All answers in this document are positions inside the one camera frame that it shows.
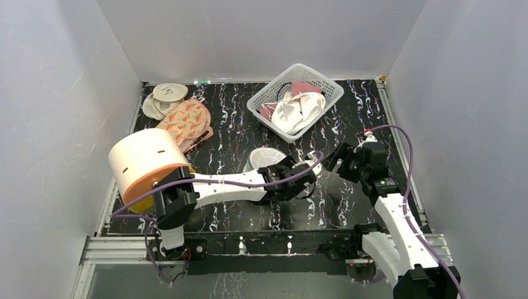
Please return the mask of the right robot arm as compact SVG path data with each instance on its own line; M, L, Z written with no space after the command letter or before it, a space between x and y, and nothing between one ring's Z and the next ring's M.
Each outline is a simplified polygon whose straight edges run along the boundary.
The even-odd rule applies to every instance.
M460 274L432 249L412 213L403 203L402 188L389 174L388 152L376 141L358 147L340 143L322 165L340 178L360 183L363 193L383 219L355 225L351 251L370 257L393 288L394 298L459 298Z

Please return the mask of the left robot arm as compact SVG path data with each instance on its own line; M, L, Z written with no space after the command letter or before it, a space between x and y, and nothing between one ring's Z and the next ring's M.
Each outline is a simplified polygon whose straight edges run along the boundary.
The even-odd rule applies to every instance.
M289 201L314 186L322 166L316 155L296 162L291 156L279 163L245 173L228 175L192 174L187 166L169 173L153 187L154 215L160 237L157 259L180 260L189 251L184 224L194 210L221 202L250 201L261 205Z

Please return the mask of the white mesh laundry bag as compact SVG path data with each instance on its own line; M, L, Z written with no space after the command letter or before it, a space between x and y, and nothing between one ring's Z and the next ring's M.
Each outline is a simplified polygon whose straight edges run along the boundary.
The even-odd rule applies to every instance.
M294 174L299 173L309 167L309 161L297 163L291 156L274 148L257 148L253 150L243 167L243 171L249 172L260 168L265 168L264 178L266 182L280 181ZM266 188L268 193L263 198L264 201L289 201L291 199L307 199L311 197L316 188L316 175L320 167L313 169L311 174L288 181L284 184L274 185Z

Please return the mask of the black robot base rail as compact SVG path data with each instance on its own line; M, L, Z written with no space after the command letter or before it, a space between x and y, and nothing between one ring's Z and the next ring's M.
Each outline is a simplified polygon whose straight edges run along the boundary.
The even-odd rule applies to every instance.
M274 230L231 233L186 233L184 244L165 249L159 234L147 241L146 256L167 270L170 280L213 273L314 272L373 283L375 263L352 246L351 230Z

